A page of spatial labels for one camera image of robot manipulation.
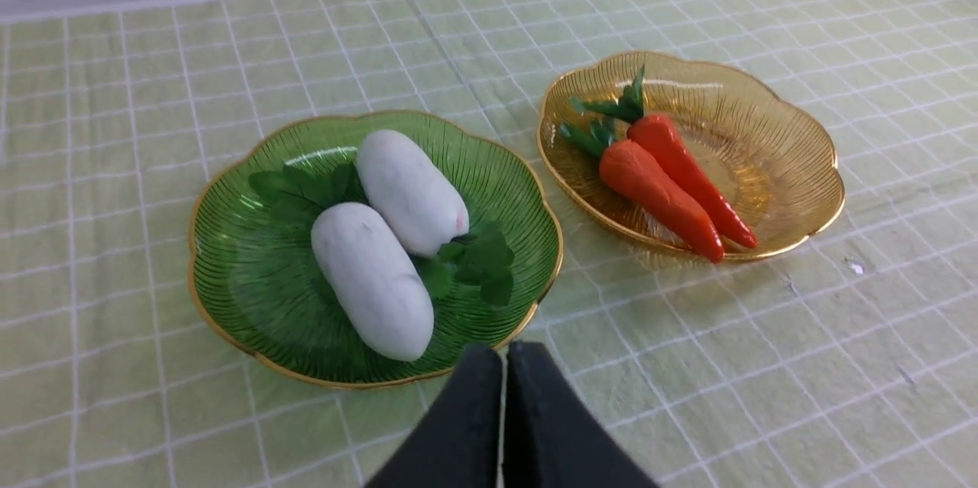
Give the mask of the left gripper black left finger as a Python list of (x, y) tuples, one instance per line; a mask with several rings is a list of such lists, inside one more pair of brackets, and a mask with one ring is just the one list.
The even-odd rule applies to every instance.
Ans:
[(368, 487), (494, 487), (503, 361), (491, 347), (462, 352), (429, 411)]

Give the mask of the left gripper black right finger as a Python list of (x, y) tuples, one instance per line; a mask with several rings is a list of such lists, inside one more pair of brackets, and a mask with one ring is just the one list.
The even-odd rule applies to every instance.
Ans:
[(542, 343), (507, 355), (503, 429), (507, 487), (656, 487), (602, 428)]

